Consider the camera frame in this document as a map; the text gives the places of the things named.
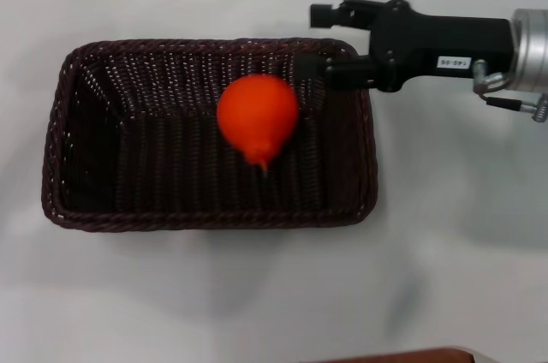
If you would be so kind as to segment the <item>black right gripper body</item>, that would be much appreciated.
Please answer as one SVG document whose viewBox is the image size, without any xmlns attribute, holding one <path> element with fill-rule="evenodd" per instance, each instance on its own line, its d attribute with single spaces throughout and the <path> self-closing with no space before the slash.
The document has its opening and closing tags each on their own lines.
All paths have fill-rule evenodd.
<svg viewBox="0 0 548 363">
<path fill-rule="evenodd" d="M 419 76 L 470 79 L 476 60 L 508 72 L 515 54 L 508 20 L 423 15 L 406 1 L 385 3 L 368 29 L 382 92 L 397 92 Z"/>
</svg>

